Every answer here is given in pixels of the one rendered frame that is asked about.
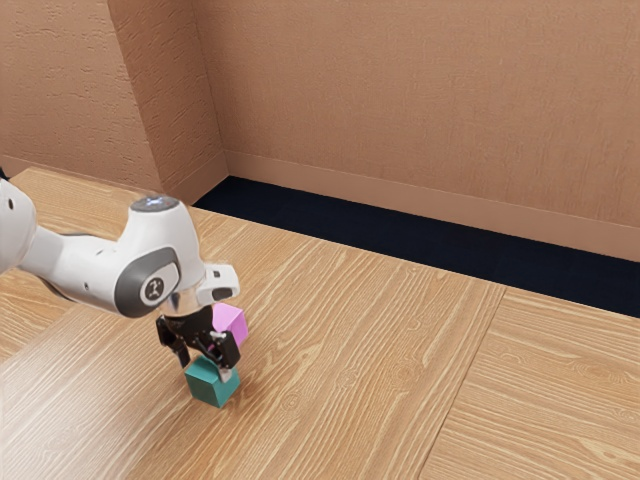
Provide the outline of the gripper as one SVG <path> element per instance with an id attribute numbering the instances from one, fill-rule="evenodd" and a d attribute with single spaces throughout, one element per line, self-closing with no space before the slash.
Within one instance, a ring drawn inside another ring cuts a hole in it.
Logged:
<path id="1" fill-rule="evenodd" d="M 186 343 L 196 345 L 203 356 L 214 364 L 220 380 L 227 383 L 241 354 L 230 331 L 213 330 L 212 318 L 213 307 L 208 305 L 185 316 L 162 315 L 155 324 L 161 345 L 173 352 L 182 369 L 191 360 Z"/>

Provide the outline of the teal block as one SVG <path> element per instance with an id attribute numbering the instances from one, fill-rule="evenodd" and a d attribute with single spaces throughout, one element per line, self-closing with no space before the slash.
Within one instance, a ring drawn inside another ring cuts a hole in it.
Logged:
<path id="1" fill-rule="evenodd" d="M 184 372 L 193 398 L 222 408 L 240 386 L 240 377 L 235 368 L 226 382 L 220 379 L 216 365 L 205 357 L 196 358 Z"/>

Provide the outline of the pink block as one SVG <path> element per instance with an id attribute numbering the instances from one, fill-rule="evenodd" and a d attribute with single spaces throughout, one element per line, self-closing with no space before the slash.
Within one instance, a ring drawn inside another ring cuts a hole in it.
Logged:
<path id="1" fill-rule="evenodd" d="M 225 303 L 216 303 L 212 309 L 212 327 L 215 331 L 232 333 L 238 347 L 248 336 L 248 326 L 241 308 Z"/>

